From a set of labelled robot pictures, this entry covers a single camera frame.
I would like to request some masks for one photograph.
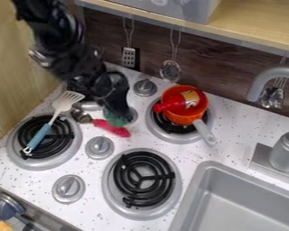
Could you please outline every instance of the gray sink basin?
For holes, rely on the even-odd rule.
[[[204,162],[169,231],[289,231],[289,191],[220,163]]]

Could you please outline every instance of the pot handle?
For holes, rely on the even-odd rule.
[[[203,123],[202,119],[194,120],[193,124],[208,146],[213,147],[215,144],[217,144],[217,138],[209,130],[206,124]]]

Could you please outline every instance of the red object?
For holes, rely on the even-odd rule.
[[[195,90],[183,90],[176,92],[173,95],[167,95],[167,98],[162,100],[161,104],[154,105],[154,112],[159,114],[164,110],[182,111],[190,107],[197,106],[200,97]]]
[[[113,126],[105,119],[92,119],[92,124],[96,127],[107,130],[110,133],[116,134],[120,137],[124,138],[131,137],[131,133],[126,128]]]
[[[197,106],[191,106],[188,109],[181,111],[171,111],[164,110],[164,115],[170,119],[172,122],[178,125],[191,125],[194,120],[202,119],[203,114],[209,106],[209,100],[204,92],[196,87],[187,86],[187,85],[178,85],[172,88],[167,89],[163,92],[162,103],[166,102],[173,95],[181,93],[183,91],[194,90],[200,97],[200,101]]]

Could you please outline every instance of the wooden wall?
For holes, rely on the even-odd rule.
[[[28,57],[32,35],[14,18],[10,0],[0,1],[0,138],[27,116],[58,81]]]
[[[89,42],[104,51],[105,60],[120,64],[121,47],[126,46],[122,18],[91,9],[85,9],[84,13]],[[171,58],[169,35],[169,29],[135,22],[133,47],[141,50],[142,72],[159,76],[161,64]],[[266,52],[184,33],[177,54],[183,71],[179,83],[198,86],[212,94],[258,106],[246,101],[248,88],[257,73],[277,65],[280,59]],[[284,108],[272,111],[289,116],[289,80],[285,94]]]

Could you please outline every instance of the teal spatula handle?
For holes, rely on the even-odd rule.
[[[32,140],[26,145],[27,147],[29,147],[30,152],[33,151],[38,144],[40,144],[40,142],[46,136],[46,134],[49,132],[50,129],[51,129],[51,125],[45,124],[43,125],[41,130],[38,131],[37,134],[35,134]]]

